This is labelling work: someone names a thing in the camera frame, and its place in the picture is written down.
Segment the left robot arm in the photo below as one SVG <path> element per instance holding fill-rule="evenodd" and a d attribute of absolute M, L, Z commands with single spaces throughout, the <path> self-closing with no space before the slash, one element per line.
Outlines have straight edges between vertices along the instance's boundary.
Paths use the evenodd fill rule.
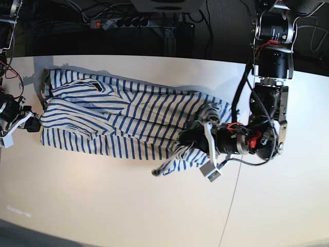
<path fill-rule="evenodd" d="M 287 121 L 288 87 L 294 73 L 293 52 L 298 34 L 297 21 L 310 17 L 324 1 L 256 1 L 253 18 L 252 55 L 235 92 L 231 122 L 221 123 L 214 105 L 207 105 L 179 136 L 179 143 L 197 148 L 210 158 L 226 154 L 255 154 L 269 162 L 283 149 Z M 250 117 L 244 125 L 237 119 L 237 104 L 242 90 L 253 75 L 260 82 L 251 86 Z"/>

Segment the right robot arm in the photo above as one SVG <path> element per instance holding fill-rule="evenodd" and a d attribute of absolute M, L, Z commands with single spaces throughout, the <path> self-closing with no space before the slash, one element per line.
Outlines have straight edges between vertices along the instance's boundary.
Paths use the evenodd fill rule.
<path fill-rule="evenodd" d="M 9 135 L 15 129 L 25 129 L 30 133 L 39 132 L 41 124 L 31 106 L 24 105 L 24 85 L 20 74 L 11 66 L 13 55 L 7 58 L 7 51 L 14 53 L 14 30 L 19 18 L 22 1 L 1 1 L 1 80 L 18 79 L 21 92 L 13 96 L 1 86 L 1 122 L 6 126 L 1 127 L 1 137 Z"/>

